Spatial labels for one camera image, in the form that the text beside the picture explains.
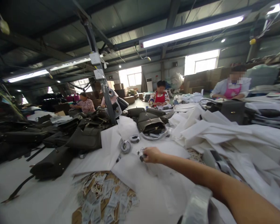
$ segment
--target hair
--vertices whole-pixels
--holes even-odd
[[[160,86],[166,86],[166,81],[160,80],[160,81],[157,82],[156,85],[157,85],[158,87],[160,87]]]
[[[87,97],[87,94],[83,92],[83,93],[80,93],[80,96]]]
[[[237,65],[235,67],[231,68],[232,72],[245,72],[246,71],[246,66],[245,65]]]

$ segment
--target woman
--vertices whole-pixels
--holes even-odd
[[[249,93],[250,78],[243,78],[246,73],[244,65],[238,65],[231,69],[229,78],[218,82],[211,92],[211,98],[242,99]]]
[[[145,148],[143,153],[147,156],[145,162],[163,164],[209,188],[229,208],[237,224],[280,224],[280,211],[237,179],[206,165],[161,153],[157,147]]]
[[[93,113],[95,112],[94,105],[91,99],[89,99],[86,95],[86,93],[80,93],[80,99],[81,101],[77,103],[77,105],[70,105],[70,107],[73,107],[75,109],[82,109],[83,113]]]
[[[114,96],[113,96],[113,97],[110,96],[111,104],[114,104],[114,103],[116,102],[116,100],[117,100],[117,97],[118,97],[118,94],[117,94],[115,91],[113,91],[113,92],[114,92]],[[106,107],[105,97],[103,97],[102,103],[101,103],[100,106],[101,106],[102,108],[105,108],[105,107]]]
[[[165,106],[170,103],[169,95],[165,91],[166,82],[161,80],[157,82],[156,92],[153,92],[149,98],[149,105],[151,107]]]

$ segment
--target white shirt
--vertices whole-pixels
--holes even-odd
[[[246,97],[249,93],[250,81],[251,78],[241,78],[236,84],[232,84],[228,79],[224,79],[216,84],[210,96],[212,97],[214,94],[224,95],[228,84],[228,89],[237,89],[241,87],[239,94],[244,94]]]

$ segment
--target air conditioner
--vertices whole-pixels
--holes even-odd
[[[152,92],[153,91],[153,89],[152,89],[152,78],[146,79],[146,83],[147,83],[147,91]]]

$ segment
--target ceiling light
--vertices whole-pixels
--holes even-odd
[[[76,64],[80,64],[80,63],[83,63],[83,62],[86,62],[86,61],[90,61],[90,58],[83,58],[83,59],[76,60],[76,61],[73,61],[73,62],[65,63],[65,64],[62,64],[60,66],[51,68],[50,71],[55,71],[55,70],[58,70],[58,69],[61,69],[61,68],[66,68],[66,67],[76,65]]]
[[[41,71],[37,71],[37,72],[34,72],[34,73],[22,75],[22,76],[19,76],[19,77],[16,77],[16,78],[11,78],[11,79],[8,79],[7,81],[17,82],[17,81],[20,81],[20,80],[23,80],[23,79],[32,78],[32,77],[44,75],[44,74],[47,74],[47,73],[49,73],[47,70],[41,70]]]
[[[166,43],[166,42],[169,42],[169,41],[178,40],[178,39],[182,39],[182,38],[185,38],[185,37],[190,37],[190,36],[194,36],[194,35],[197,35],[197,34],[210,32],[210,31],[213,31],[213,30],[218,30],[218,29],[228,27],[228,26],[233,26],[233,25],[236,25],[239,22],[241,22],[243,20],[243,18],[244,18],[244,16],[239,16],[239,17],[235,17],[235,18],[232,18],[232,19],[227,19],[227,20],[212,23],[212,24],[209,24],[209,25],[193,28],[193,29],[190,29],[190,30],[174,33],[174,34],[167,35],[167,36],[163,36],[163,37],[156,38],[156,39],[153,39],[153,40],[144,41],[143,42],[143,47],[144,48],[151,47],[151,46]]]
[[[272,13],[275,13],[275,12],[279,12],[280,11],[280,4],[277,4],[277,5],[273,5],[271,8],[273,8],[273,10],[269,11],[267,13],[268,14],[272,14]]]

